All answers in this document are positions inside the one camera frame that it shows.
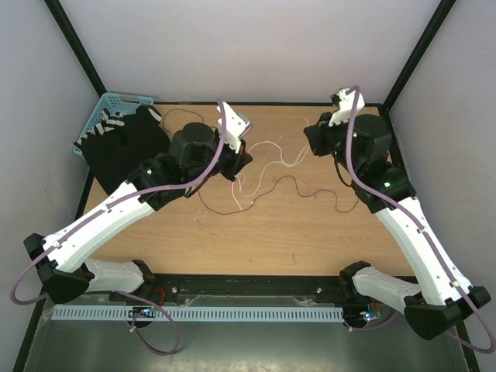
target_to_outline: black wire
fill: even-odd
[[[343,180],[343,176],[341,175],[341,170],[339,170],[339,165],[338,165],[338,160],[336,158],[334,158],[334,167],[336,168],[336,173],[338,174],[338,177],[339,177],[339,180],[347,187],[347,188],[351,188],[351,182],[350,184],[347,184],[344,180]]]
[[[196,194],[198,191],[200,191],[200,189],[203,187],[203,185],[207,183],[207,181],[208,181],[208,178],[204,179],[202,182],[200,182],[200,184],[194,190],[191,190],[191,188],[189,188],[189,190],[184,194],[184,197],[190,198],[191,196]]]
[[[182,111],[182,112],[187,112],[188,114],[193,114],[193,115],[198,115],[200,118],[201,118],[201,122],[203,122],[205,124],[205,119],[203,118],[202,114],[199,114],[198,112],[195,112],[195,111],[189,111],[189,110],[185,110],[184,108],[173,108],[169,111],[167,111],[164,116],[162,117],[162,121],[160,122],[160,126],[162,127],[163,130],[167,131],[167,129],[165,129],[165,118],[167,117],[167,115],[169,115],[171,112],[173,111]]]
[[[355,207],[358,205],[358,201],[359,199],[356,198],[356,203],[353,207],[351,207],[351,209],[347,210],[347,211],[340,211],[338,209],[338,195],[337,193],[335,193],[334,191],[331,191],[331,190],[326,190],[326,189],[320,189],[320,190],[317,190],[315,192],[312,192],[310,195],[303,195],[300,190],[298,189],[298,182],[296,181],[296,178],[295,176],[293,175],[286,175],[286,176],[282,176],[281,178],[279,178],[275,183],[274,183],[274,186],[272,186],[272,188],[269,190],[269,191],[266,191],[264,192],[263,194],[260,194],[258,195],[253,201],[252,201],[252,204],[248,207],[248,208],[245,208],[245,209],[241,209],[240,211],[234,211],[234,212],[217,212],[215,210],[213,210],[212,208],[210,208],[208,205],[206,205],[206,203],[204,202],[203,198],[202,198],[202,194],[198,191],[198,196],[200,197],[200,200],[201,200],[201,203],[203,203],[203,205],[210,211],[210,212],[214,212],[218,215],[235,215],[236,213],[241,213],[241,212],[246,212],[247,210],[251,209],[255,203],[257,202],[258,198],[261,198],[262,196],[264,195],[267,195],[267,194],[270,194],[277,186],[277,184],[279,183],[280,180],[282,180],[283,178],[287,178],[287,177],[290,177],[293,179],[294,181],[294,186],[296,186],[296,192],[298,193],[298,196],[300,196],[301,198],[310,198],[312,197],[313,195],[319,193],[319,192],[330,192],[331,194],[333,194],[335,197],[336,197],[336,203],[334,204],[334,209],[338,212],[338,213],[350,213],[351,211],[353,211],[355,209]]]

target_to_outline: metal floor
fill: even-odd
[[[465,372],[461,348],[447,336],[427,342],[403,317],[376,332],[348,333],[336,323],[181,322],[181,350],[156,356],[124,321],[40,322],[26,372]],[[170,349],[171,325],[143,331]]]

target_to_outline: black frame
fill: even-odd
[[[60,27],[61,32],[64,34],[67,42],[71,46],[71,49],[73,50],[77,60],[81,64],[81,67],[83,68],[84,72],[88,76],[89,81],[93,85],[94,89],[96,90],[98,96],[102,96],[104,93],[107,92],[101,78],[98,75],[98,72],[95,69],[95,66],[91,62],[90,57],[86,53],[86,50],[84,49],[84,46],[79,39],[78,34],[74,30],[74,27],[71,24],[71,21],[69,20],[69,17],[67,16],[67,13],[64,11],[64,8],[62,7],[61,3],[59,0],[44,0],[46,3],[46,6],[50,10],[53,18],[57,22],[58,26]],[[403,69],[401,70],[401,73],[398,75],[398,78],[396,79],[396,82],[394,83],[391,91],[389,92],[388,96],[386,97],[386,100],[382,104],[369,104],[368,106],[374,106],[377,107],[379,111],[379,115],[386,121],[386,123],[389,125],[391,131],[394,133],[394,126],[391,122],[391,118],[389,116],[389,113],[394,105],[394,103],[397,101],[398,97],[400,96],[401,92],[403,91],[403,88],[405,85],[408,83],[409,78],[413,74],[414,70],[418,66],[420,60],[422,59],[423,55],[427,51],[430,43],[436,36],[439,28],[443,24],[444,20],[450,13],[451,8],[454,6],[456,0],[441,0],[440,3],[438,4],[436,11],[432,15],[431,19],[429,20],[429,23],[427,24],[426,28],[424,29],[422,35],[420,36],[417,44],[415,45],[414,50],[412,51],[410,57],[408,58],[406,64],[404,65]],[[156,102],[157,104],[164,103],[164,104],[196,104],[196,105],[212,105],[214,102]],[[274,102],[274,103],[267,103],[267,102],[233,102],[234,105],[301,105],[301,106],[329,106],[328,103],[310,103],[310,102]],[[401,148],[399,146],[398,140],[396,136],[393,136],[393,142],[391,144],[390,148],[390,153],[391,153],[391,161],[393,162],[394,165],[401,167],[402,169],[405,169],[405,163],[403,161],[403,156],[401,154]],[[84,184],[84,189],[81,195],[80,203],[79,206],[77,207],[77,212],[75,218],[78,219],[83,215],[84,212],[84,207],[86,206],[86,201],[88,200],[88,196],[91,190],[91,185],[93,182],[93,175],[88,173],[88,177],[86,179],[86,182]],[[333,300],[330,298],[326,298],[325,296],[327,294],[316,294],[315,289],[317,286],[319,286],[319,283],[323,283],[325,285],[335,285],[337,284],[337,277],[322,277],[322,276],[314,276],[314,277],[262,277],[262,276],[226,276],[226,275],[167,275],[167,274],[159,274],[159,281],[164,282],[164,286],[167,287],[168,293],[171,293],[171,289],[168,288],[172,284],[171,283],[177,283],[180,281],[183,281],[184,283],[191,283],[195,282],[196,286],[198,286],[198,283],[202,283],[202,285],[206,288],[209,288],[209,285],[212,283],[212,281],[223,281],[223,279],[230,279],[232,280],[233,278],[240,279],[242,282],[249,283],[249,284],[242,284],[241,287],[239,285],[236,285],[234,288],[231,288],[227,283],[228,281],[224,281],[224,284],[222,285],[222,290],[221,292],[224,294],[229,294],[233,293],[234,291],[242,291],[243,288],[249,288],[250,285],[253,282],[258,282],[262,283],[264,282],[263,286],[263,291],[260,293],[267,293],[268,291],[270,293],[276,294],[276,293],[281,293],[281,282],[286,281],[286,284],[284,285],[287,286],[288,284],[290,285],[290,288],[294,290],[295,294],[305,294],[305,295],[311,295],[314,294],[317,296],[317,298],[320,299],[320,301],[325,302],[325,301],[334,301],[336,299],[339,300],[339,297],[334,298]],[[277,284],[274,284],[271,287],[270,281],[267,281],[267,279],[270,278],[272,282],[274,282],[274,279],[277,282]],[[407,281],[412,281],[415,282],[415,277],[400,277],[403,280]],[[40,316],[43,313],[43,306],[44,306],[45,301],[40,301],[36,304],[35,309],[33,311],[32,317],[29,321],[28,328],[26,330],[26,334],[24,337],[24,340],[22,341],[22,345],[17,357],[17,360],[15,362],[14,366],[14,371],[23,371],[24,366],[27,361],[27,357],[29,355],[29,351],[31,348],[31,345],[33,343],[33,339],[35,336],[36,328],[38,326],[38,322],[40,320]],[[343,302],[341,305],[345,306],[354,306],[354,305],[362,305],[363,302],[359,301],[359,303],[356,304],[350,304],[349,302]],[[468,333],[467,329],[465,327],[464,322],[460,322],[456,326],[456,330],[459,334],[459,336],[462,339],[469,340],[468,338]],[[470,350],[466,348],[465,346],[462,346],[463,349],[463,355],[465,356],[465,359],[467,361],[467,366],[470,369],[470,372],[479,372],[479,366],[477,364],[477,359],[475,357],[475,353],[473,350]]]

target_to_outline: black joint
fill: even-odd
[[[324,157],[331,153],[326,134],[330,130],[327,124],[329,124],[331,118],[331,112],[323,112],[317,124],[307,126],[303,129],[303,133],[308,139],[308,145],[310,145],[312,153],[317,157]]]
[[[339,288],[346,298],[357,298],[358,293],[355,285],[353,284],[353,277],[358,271],[364,269],[365,267],[370,267],[370,264],[365,261],[358,261],[352,263],[339,272]]]
[[[468,297],[477,308],[486,305],[491,296],[484,287],[474,287]],[[428,305],[422,299],[405,298],[405,318],[423,339],[433,339],[472,314],[464,298],[446,301],[446,305]]]
[[[146,263],[143,261],[143,260],[133,260],[132,261],[138,268],[139,270],[141,271],[141,274],[143,274],[143,279],[144,281],[147,281],[147,280],[155,280],[155,277],[153,276],[152,274],[152,271],[150,270],[150,268],[148,267],[148,265],[146,265]]]
[[[90,280],[95,276],[83,269],[76,270],[74,273],[65,273],[45,263],[38,268],[38,277],[53,303],[65,304],[85,293]]]
[[[246,151],[246,142],[242,139],[241,148],[238,153],[232,150],[229,145],[224,144],[215,169],[220,171],[226,180],[234,182],[236,175],[252,161],[252,156]]]
[[[341,98],[339,98],[338,95],[331,95],[331,102],[332,102],[332,105],[337,107],[339,106],[339,103],[341,102]]]
[[[128,176],[137,190],[165,184],[181,184],[186,181],[184,172],[170,155],[159,154],[155,159],[143,161]],[[148,203],[155,211],[167,203],[184,196],[185,190],[166,190],[141,195],[139,201]]]
[[[45,250],[43,249],[44,236],[40,234],[31,234],[27,238],[24,239],[24,247],[26,248],[27,253],[31,260],[36,259],[41,253]],[[40,266],[40,264],[48,262],[48,258],[45,258],[40,263],[36,265],[36,268]]]

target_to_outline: blue plastic basket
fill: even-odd
[[[107,108],[111,114],[122,112],[124,114],[134,114],[136,109],[141,105],[153,105],[153,98],[142,97],[140,95],[121,95],[119,93],[104,93],[96,105],[88,122],[78,139],[80,139],[88,130],[94,128],[103,120],[102,110]],[[81,150],[74,146],[74,153],[83,156]]]

